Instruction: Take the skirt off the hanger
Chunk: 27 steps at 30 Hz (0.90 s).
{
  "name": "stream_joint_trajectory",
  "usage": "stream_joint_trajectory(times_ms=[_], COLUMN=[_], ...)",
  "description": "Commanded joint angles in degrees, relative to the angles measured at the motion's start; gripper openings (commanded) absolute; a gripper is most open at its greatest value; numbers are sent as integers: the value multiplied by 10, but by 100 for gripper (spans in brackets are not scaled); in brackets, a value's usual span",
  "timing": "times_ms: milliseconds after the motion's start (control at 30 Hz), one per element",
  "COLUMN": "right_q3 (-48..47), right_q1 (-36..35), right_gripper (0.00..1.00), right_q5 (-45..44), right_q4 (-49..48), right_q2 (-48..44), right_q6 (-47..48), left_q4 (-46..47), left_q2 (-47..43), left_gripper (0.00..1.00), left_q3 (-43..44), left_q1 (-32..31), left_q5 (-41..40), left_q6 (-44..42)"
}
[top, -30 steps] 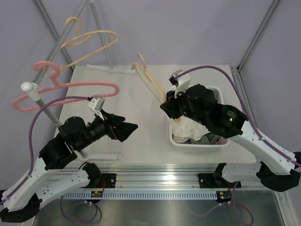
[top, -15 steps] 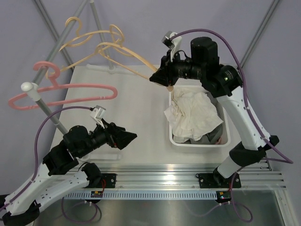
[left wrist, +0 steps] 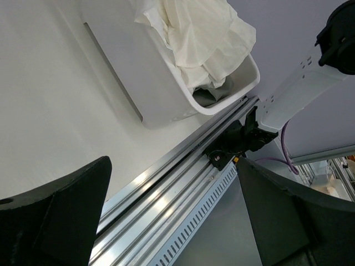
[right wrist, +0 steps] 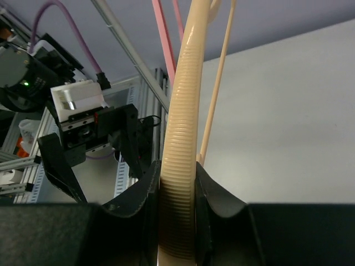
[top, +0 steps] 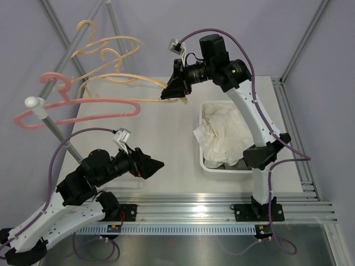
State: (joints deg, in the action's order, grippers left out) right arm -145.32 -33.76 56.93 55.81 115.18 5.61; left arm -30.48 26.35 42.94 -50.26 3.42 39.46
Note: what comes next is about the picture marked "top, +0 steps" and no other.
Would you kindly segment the beige hanger front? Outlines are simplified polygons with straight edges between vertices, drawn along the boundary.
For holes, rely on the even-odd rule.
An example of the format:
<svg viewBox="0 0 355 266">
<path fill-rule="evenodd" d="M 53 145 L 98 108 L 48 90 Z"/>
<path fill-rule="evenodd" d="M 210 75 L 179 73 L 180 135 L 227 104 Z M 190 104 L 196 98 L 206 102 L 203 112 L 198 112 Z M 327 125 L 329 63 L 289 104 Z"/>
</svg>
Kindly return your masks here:
<svg viewBox="0 0 355 266">
<path fill-rule="evenodd" d="M 96 24 L 91 21 L 91 20 L 83 20 L 77 25 L 77 30 L 80 30 L 84 28 L 85 25 L 88 25 L 92 27 L 92 32 L 89 35 L 89 42 L 88 44 L 82 46 L 81 48 L 78 48 L 71 56 L 71 58 L 76 57 L 77 55 L 91 55 L 91 54 L 96 54 L 99 53 L 104 49 L 104 48 L 111 48 L 109 47 L 109 44 L 113 41 L 127 41 L 130 44 L 129 49 L 123 49 L 122 52 L 117 51 L 121 56 L 122 56 L 122 65 L 119 68 L 120 73 L 129 73 L 132 74 L 130 70 L 125 70 L 124 72 L 121 71 L 121 67 L 124 66 L 124 60 L 127 59 L 129 56 L 135 54 L 142 46 L 145 45 L 144 42 L 142 42 L 140 39 L 128 35 L 115 35 L 112 37 L 106 37 L 102 39 L 97 39 L 94 40 L 94 36 L 97 32 L 97 26 Z M 106 53 L 105 54 L 105 60 L 102 60 L 105 64 L 102 66 L 97 67 L 94 70 L 91 70 L 85 74 L 82 74 L 81 76 L 72 79 L 72 83 L 76 83 L 80 80 L 84 79 L 89 79 L 91 77 L 94 77 L 96 75 L 100 74 L 107 74 L 107 73 L 115 73 L 115 66 L 118 64 L 119 59 L 117 56 L 113 53 Z"/>
</svg>

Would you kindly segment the grey skirt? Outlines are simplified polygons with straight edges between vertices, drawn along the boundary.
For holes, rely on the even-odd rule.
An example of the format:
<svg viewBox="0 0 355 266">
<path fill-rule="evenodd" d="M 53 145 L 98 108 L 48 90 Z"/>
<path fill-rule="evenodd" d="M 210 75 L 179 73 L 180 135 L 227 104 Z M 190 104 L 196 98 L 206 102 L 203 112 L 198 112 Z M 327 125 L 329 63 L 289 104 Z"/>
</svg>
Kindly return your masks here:
<svg viewBox="0 0 355 266">
<path fill-rule="evenodd" d="M 251 170 L 250 167 L 247 166 L 245 161 L 241 158 L 234 165 L 229 165 L 227 162 L 214 162 L 203 159 L 204 165 L 210 169 L 217 170 L 235 170 L 235 171 L 246 171 Z"/>
</svg>

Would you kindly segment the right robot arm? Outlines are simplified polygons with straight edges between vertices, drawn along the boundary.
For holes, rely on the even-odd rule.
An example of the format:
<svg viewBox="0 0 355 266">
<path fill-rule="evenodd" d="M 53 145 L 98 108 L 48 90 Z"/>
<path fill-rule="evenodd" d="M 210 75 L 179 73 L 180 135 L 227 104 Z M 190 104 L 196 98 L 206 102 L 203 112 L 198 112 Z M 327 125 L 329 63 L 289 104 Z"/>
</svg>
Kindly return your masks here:
<svg viewBox="0 0 355 266">
<path fill-rule="evenodd" d="M 246 208 L 256 219 L 262 220 L 277 207 L 269 174 L 278 153 L 291 141 L 291 137 L 274 125 L 259 101 L 251 62 L 230 59 L 223 38 L 225 32 L 217 29 L 208 29 L 207 32 L 209 35 L 199 40 L 202 60 L 186 65 L 183 58 L 175 59 L 173 73 L 161 93 L 161 99 L 184 98 L 191 94 L 192 85 L 211 80 L 232 100 L 253 138 L 253 145 L 243 152 L 243 160 L 251 167 L 253 177 L 251 202 Z"/>
</svg>

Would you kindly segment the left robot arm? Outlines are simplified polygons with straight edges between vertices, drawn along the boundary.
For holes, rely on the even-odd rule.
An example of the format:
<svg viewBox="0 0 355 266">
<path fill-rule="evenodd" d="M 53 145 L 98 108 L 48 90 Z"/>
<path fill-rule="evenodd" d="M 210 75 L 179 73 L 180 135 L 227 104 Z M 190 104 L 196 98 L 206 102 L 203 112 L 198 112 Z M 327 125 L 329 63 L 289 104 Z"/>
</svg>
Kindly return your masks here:
<svg viewBox="0 0 355 266">
<path fill-rule="evenodd" d="M 105 150 L 92 151 L 29 220 L 16 228 L 1 230 L 1 244 L 9 247 L 4 255 L 7 264 L 33 265 L 85 225 L 123 218 L 114 194 L 98 188 L 126 173 L 146 180 L 163 167 L 163 162 L 138 147 L 128 152 L 120 150 L 114 157 Z"/>
</svg>

